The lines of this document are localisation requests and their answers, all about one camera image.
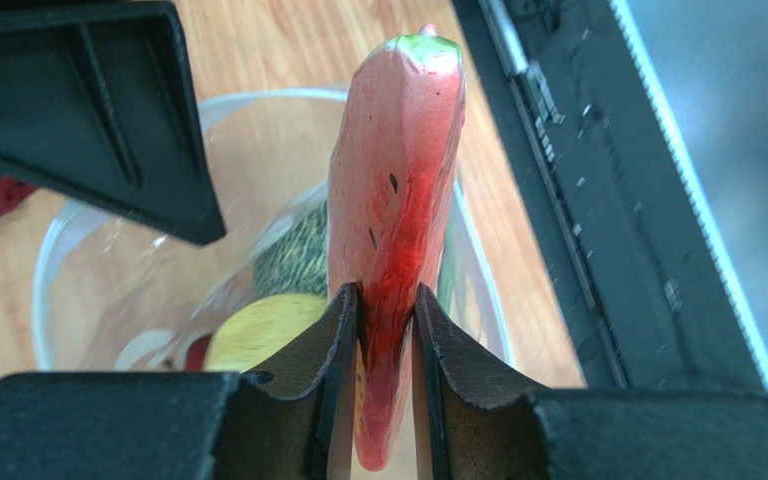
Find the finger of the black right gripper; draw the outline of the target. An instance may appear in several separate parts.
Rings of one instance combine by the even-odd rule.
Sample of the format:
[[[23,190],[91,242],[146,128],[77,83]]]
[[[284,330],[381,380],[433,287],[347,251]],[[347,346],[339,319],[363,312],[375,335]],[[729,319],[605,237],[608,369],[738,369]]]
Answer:
[[[0,1],[0,175],[194,245],[226,228],[169,1]]]

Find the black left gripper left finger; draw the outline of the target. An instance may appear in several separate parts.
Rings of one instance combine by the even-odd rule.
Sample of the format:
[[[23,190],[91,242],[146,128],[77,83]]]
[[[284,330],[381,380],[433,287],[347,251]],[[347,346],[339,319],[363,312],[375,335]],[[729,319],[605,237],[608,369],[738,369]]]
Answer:
[[[0,379],[0,479],[347,479],[354,285],[246,373]]]

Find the yellow toy lemon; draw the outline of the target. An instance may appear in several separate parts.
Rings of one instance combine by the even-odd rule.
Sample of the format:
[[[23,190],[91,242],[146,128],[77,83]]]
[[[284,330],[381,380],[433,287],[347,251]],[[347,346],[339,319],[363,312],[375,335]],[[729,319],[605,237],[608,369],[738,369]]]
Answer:
[[[204,369],[253,369],[315,324],[327,306],[326,298],[301,293],[277,294],[251,303],[213,334]]]

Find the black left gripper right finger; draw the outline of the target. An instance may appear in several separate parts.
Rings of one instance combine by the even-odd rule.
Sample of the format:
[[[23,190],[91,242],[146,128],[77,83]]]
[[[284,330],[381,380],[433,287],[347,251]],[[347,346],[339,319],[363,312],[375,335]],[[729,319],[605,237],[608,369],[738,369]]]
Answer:
[[[768,479],[768,394],[551,389],[501,361],[420,286],[421,479]]]

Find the dark red toy apple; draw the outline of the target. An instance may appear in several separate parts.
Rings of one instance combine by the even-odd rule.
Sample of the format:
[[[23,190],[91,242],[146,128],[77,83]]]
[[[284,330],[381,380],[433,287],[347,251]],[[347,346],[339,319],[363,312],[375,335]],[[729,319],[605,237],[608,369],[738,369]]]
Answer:
[[[211,339],[211,334],[205,334],[189,344],[184,362],[184,370],[186,372],[197,372],[203,369]]]

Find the clear dotted zip top bag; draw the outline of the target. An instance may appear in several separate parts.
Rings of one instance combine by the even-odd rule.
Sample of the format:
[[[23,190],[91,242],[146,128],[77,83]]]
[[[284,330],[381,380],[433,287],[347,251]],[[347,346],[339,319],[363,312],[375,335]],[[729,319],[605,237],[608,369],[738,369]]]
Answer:
[[[66,202],[40,247],[32,338],[42,370],[184,370],[191,342],[261,298],[253,263],[326,202],[343,85],[233,93],[198,107],[227,230],[204,247]]]

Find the green netted toy melon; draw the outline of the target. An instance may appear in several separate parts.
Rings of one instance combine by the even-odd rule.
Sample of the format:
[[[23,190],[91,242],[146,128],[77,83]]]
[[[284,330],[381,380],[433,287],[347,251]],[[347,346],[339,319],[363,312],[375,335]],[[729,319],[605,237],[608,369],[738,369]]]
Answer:
[[[256,258],[252,281],[257,297],[300,293],[326,298],[326,231],[323,202]]]

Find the red toy watermelon slice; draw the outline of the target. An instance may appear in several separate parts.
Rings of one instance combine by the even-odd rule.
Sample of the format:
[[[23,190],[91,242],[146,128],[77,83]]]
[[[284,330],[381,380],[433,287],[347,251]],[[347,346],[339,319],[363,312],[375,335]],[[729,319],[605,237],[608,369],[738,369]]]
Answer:
[[[439,276],[465,103],[457,42],[432,24],[395,36],[356,70],[330,159],[327,282],[358,293],[353,439],[372,472],[403,418],[418,288]]]

